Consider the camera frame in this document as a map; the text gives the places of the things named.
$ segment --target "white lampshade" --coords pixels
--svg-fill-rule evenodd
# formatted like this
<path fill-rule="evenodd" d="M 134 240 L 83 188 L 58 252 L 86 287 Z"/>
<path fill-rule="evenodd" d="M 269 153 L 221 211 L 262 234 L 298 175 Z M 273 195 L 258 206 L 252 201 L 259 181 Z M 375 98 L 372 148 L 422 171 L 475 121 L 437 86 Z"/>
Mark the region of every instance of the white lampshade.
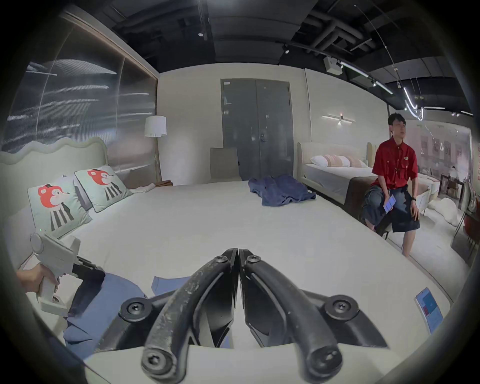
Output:
<path fill-rule="evenodd" d="M 145 119 L 145 136 L 161 137 L 167 134 L 167 118 L 165 116 L 149 116 Z"/>

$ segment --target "gray double door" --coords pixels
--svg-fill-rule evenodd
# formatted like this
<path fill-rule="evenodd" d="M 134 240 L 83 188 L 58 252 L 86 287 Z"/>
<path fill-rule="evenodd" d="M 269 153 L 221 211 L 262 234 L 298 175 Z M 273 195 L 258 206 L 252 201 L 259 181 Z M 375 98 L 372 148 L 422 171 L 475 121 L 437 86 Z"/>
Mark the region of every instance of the gray double door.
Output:
<path fill-rule="evenodd" d="M 240 177 L 293 175 L 290 84 L 222 79 L 223 147 L 236 147 Z"/>

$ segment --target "black hair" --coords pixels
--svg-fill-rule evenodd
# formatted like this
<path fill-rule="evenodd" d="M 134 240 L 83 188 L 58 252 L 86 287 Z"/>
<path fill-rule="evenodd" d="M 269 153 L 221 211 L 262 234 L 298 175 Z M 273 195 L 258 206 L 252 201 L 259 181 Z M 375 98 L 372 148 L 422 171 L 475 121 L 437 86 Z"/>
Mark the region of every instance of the black hair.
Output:
<path fill-rule="evenodd" d="M 401 121 L 404 124 L 407 123 L 402 115 L 400 115 L 399 113 L 392 113 L 390 116 L 388 116 L 388 125 L 393 125 L 393 122 L 395 120 Z"/>

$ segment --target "glass wall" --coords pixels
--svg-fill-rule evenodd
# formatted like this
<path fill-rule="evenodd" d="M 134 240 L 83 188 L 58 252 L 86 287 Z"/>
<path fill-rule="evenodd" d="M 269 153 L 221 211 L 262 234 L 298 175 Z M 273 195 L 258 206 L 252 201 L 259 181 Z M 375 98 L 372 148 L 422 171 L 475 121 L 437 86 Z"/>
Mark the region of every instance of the glass wall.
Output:
<path fill-rule="evenodd" d="M 156 82 L 94 31 L 59 17 L 38 37 L 1 150 L 98 136 L 127 187 L 156 181 L 156 140 L 144 136 L 145 118 L 156 111 Z"/>

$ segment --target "black ceiling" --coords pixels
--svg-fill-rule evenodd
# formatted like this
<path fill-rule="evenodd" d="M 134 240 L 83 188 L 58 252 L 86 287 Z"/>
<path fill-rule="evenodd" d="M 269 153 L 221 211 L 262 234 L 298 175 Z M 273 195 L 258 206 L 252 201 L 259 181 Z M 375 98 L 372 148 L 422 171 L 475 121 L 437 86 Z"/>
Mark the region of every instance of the black ceiling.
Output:
<path fill-rule="evenodd" d="M 159 72 L 214 62 L 260 62 L 326 72 L 323 59 L 328 55 L 386 84 L 394 95 L 345 67 L 339 76 L 397 109 L 404 107 L 398 77 L 420 105 L 469 111 L 447 60 L 401 0 L 99 3 L 89 11 Z"/>

